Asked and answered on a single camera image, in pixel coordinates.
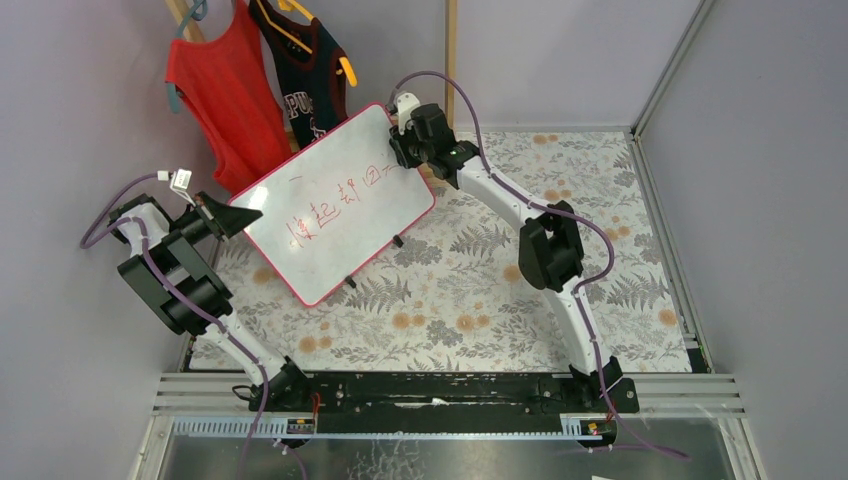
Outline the pink-framed whiteboard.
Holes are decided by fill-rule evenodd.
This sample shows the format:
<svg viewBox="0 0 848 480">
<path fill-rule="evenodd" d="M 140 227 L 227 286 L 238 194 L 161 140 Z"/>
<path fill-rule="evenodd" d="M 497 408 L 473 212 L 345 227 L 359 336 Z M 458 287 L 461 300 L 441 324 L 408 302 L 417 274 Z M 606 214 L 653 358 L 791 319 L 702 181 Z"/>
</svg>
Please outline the pink-framed whiteboard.
<svg viewBox="0 0 848 480">
<path fill-rule="evenodd" d="M 229 201 L 261 212 L 244 232 L 307 307 L 434 208 L 423 175 L 397 163 L 390 127 L 373 103 Z"/>
</svg>

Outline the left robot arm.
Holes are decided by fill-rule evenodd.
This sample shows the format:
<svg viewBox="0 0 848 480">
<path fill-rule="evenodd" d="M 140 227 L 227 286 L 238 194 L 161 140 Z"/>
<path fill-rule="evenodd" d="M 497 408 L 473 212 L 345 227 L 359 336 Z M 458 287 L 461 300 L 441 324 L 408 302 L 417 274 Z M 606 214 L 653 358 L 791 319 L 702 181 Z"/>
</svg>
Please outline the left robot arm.
<svg viewBox="0 0 848 480">
<path fill-rule="evenodd" d="M 305 373 L 238 318 L 232 292 L 195 248 L 210 236 L 233 237 L 261 212 L 226 205 L 204 192 L 195 200 L 177 219 L 146 194 L 107 213 L 108 233 L 131 248 L 118 267 L 120 276 L 172 332 L 210 343 L 239 364 L 251 383 L 233 391 L 250 410 L 314 406 Z"/>
</svg>

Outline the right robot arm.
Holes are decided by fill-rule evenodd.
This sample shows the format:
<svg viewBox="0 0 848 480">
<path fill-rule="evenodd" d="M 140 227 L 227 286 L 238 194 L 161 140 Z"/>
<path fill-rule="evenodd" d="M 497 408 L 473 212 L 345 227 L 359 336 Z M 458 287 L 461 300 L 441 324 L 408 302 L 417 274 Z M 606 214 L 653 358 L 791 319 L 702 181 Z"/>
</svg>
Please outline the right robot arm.
<svg viewBox="0 0 848 480">
<path fill-rule="evenodd" d="M 617 358 L 602 345 L 584 291 L 585 250 L 579 227 L 588 220 L 566 202 L 543 205 L 490 165 L 483 151 L 457 140 L 445 112 L 408 93 L 390 108 L 397 123 L 389 143 L 400 166 L 426 165 L 434 176 L 480 201 L 518 234 L 518 267 L 550 305 L 569 353 L 569 370 L 590 400 L 608 396 L 622 378 Z"/>
</svg>

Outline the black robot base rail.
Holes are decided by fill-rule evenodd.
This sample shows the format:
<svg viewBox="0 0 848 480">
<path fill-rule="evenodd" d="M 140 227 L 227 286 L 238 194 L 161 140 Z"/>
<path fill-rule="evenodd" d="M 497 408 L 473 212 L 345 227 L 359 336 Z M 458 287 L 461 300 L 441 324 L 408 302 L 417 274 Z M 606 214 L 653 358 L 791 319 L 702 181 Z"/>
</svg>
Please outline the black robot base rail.
<svg viewBox="0 0 848 480">
<path fill-rule="evenodd" d="M 561 431 L 562 417 L 634 414 L 635 384 L 553 373 L 307 372 L 255 385 L 252 411 L 303 412 L 322 434 L 535 434 Z"/>
</svg>

